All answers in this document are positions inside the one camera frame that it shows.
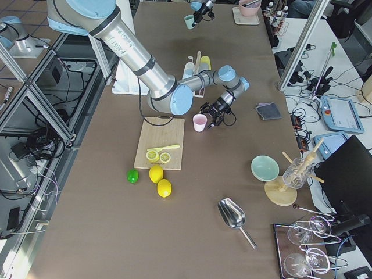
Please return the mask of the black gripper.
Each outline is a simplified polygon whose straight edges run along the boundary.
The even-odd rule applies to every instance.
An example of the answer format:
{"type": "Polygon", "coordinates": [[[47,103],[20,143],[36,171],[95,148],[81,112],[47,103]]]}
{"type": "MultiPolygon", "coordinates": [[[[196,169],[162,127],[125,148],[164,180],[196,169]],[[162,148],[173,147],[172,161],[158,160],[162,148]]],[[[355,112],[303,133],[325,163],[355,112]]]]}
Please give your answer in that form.
{"type": "Polygon", "coordinates": [[[204,15],[208,15],[211,20],[214,19],[214,13],[212,7],[200,7],[199,9],[193,8],[194,12],[194,22],[201,22],[204,20],[204,15]]]}
{"type": "Polygon", "coordinates": [[[231,114],[231,106],[222,98],[218,97],[217,100],[211,105],[209,102],[205,102],[200,107],[200,114],[210,114],[211,121],[207,128],[218,127],[224,120],[224,114],[231,114]]]}

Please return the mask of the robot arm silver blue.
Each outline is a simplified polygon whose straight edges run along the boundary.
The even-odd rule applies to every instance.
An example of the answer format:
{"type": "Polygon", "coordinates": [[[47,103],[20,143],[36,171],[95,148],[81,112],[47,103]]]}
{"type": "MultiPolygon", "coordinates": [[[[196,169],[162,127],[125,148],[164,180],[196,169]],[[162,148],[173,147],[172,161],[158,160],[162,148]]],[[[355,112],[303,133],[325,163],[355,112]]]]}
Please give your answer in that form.
{"type": "Polygon", "coordinates": [[[50,28],[103,41],[148,87],[148,104],[155,111],[184,115],[192,106],[193,93],[210,85],[226,89],[216,106],[227,110],[249,88],[248,81],[229,65],[177,81],[159,66],[125,24],[115,1],[48,1],[47,11],[50,28]]]}
{"type": "Polygon", "coordinates": [[[203,20],[204,15],[208,15],[211,20],[214,19],[213,7],[216,0],[193,0],[190,1],[190,7],[194,11],[194,22],[196,24],[203,20]]]}

